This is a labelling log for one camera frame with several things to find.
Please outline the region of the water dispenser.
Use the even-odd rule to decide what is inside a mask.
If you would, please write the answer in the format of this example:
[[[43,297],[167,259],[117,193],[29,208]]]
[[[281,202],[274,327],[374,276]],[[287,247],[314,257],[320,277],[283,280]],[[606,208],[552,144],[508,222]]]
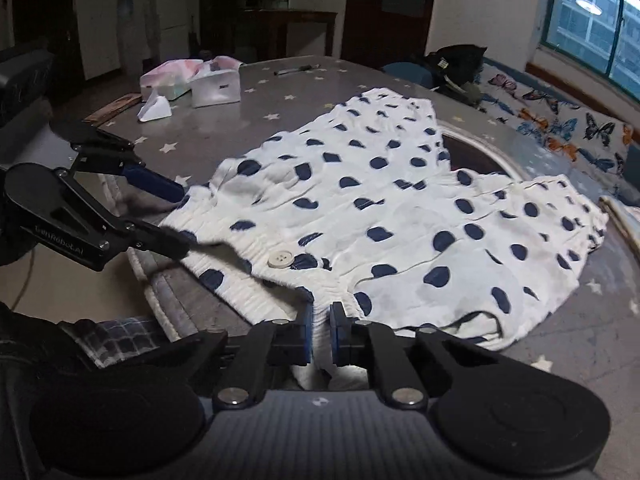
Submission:
[[[134,0],[117,0],[116,37],[120,66],[129,77],[137,78],[142,72],[138,29],[134,18]]]

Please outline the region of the dark wooden door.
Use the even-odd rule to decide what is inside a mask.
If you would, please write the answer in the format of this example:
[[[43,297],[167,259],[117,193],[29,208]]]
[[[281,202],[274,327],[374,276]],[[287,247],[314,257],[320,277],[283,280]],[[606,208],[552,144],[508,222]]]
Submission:
[[[341,58],[381,68],[425,56],[435,0],[346,0]]]

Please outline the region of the white folded paper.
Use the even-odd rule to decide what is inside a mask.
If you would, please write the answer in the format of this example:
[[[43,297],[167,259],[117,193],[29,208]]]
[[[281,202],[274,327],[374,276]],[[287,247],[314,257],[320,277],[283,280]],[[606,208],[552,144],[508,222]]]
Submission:
[[[153,90],[137,114],[138,122],[154,122],[171,116],[168,99]]]

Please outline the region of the white refrigerator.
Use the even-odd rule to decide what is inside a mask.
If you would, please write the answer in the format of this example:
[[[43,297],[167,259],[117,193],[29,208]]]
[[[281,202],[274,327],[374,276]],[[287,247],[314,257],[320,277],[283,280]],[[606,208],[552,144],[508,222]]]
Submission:
[[[188,0],[154,0],[157,52],[162,62],[189,54]]]

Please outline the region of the round induction cooker in table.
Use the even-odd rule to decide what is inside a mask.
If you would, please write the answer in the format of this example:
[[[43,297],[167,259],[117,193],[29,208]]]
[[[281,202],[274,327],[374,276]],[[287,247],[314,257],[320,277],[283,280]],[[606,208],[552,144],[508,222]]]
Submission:
[[[438,122],[444,145],[450,151],[451,166],[469,168],[480,174],[504,174],[513,180],[529,180],[551,174],[544,153],[524,136],[493,122],[480,128]]]

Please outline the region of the folded striped blanket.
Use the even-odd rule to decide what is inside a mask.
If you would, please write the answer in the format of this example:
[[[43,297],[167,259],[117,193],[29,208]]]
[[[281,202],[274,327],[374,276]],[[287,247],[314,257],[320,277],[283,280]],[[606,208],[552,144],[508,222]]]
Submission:
[[[636,206],[627,206],[617,198],[603,195],[599,198],[600,207],[610,216],[623,239],[634,253],[640,257],[640,214]]]

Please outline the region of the blue sofa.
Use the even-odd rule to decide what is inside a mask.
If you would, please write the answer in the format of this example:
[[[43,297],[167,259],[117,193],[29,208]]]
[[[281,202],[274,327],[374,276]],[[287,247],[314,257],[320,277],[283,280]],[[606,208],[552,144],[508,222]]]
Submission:
[[[449,96],[565,157],[624,204],[639,203],[639,147],[620,119],[577,104],[517,70],[483,58],[441,55],[397,62],[383,72]]]

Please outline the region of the butterfly print cushion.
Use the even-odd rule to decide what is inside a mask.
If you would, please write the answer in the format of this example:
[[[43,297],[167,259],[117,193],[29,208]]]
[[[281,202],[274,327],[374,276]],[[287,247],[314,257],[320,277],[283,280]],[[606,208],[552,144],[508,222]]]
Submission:
[[[605,180],[623,177],[632,140],[626,122],[558,98],[486,62],[476,80],[482,112],[529,136],[575,167]]]

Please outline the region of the dark wooden side table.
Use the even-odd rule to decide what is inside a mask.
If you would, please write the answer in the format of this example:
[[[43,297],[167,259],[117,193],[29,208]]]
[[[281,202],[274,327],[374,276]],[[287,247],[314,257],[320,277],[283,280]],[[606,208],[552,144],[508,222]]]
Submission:
[[[246,11],[242,32],[256,61],[333,55],[336,13],[297,9]]]

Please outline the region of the pink white tissue box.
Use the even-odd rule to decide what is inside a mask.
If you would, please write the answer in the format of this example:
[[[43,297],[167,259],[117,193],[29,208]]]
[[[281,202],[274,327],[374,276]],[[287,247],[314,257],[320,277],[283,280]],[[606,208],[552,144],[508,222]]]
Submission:
[[[190,80],[202,65],[197,58],[163,62],[140,77],[142,101],[146,102],[153,92],[175,101],[190,90]]]

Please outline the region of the pen on table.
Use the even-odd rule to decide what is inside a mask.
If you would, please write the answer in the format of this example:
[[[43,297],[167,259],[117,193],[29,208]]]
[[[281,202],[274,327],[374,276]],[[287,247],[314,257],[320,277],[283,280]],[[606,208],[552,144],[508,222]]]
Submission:
[[[283,70],[275,70],[273,72],[273,76],[282,77],[286,75],[298,74],[298,73],[309,73],[313,70],[318,70],[320,68],[320,64],[306,64],[296,67],[284,68]]]

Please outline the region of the green framed window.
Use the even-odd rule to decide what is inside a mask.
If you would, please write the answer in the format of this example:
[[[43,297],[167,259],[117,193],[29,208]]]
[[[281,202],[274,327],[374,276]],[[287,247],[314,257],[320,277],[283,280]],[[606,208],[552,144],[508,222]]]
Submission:
[[[542,44],[639,95],[639,0],[549,0]]]

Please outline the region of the white navy polka dot garment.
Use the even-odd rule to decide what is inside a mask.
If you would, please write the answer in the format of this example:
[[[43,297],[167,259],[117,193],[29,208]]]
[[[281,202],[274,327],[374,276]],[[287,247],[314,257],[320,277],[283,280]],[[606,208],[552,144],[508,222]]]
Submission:
[[[338,303],[498,350],[574,292],[606,222],[567,177],[452,168],[432,103],[382,88],[224,160],[164,225],[247,322]]]

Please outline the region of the black bag on sofa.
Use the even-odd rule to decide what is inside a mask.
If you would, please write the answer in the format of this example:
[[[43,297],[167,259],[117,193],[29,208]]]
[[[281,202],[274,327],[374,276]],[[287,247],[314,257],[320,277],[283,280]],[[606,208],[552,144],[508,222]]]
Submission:
[[[478,107],[483,93],[476,80],[483,70],[486,50],[476,44],[453,44],[429,53],[424,58],[424,66],[431,73],[433,90],[470,107]]]

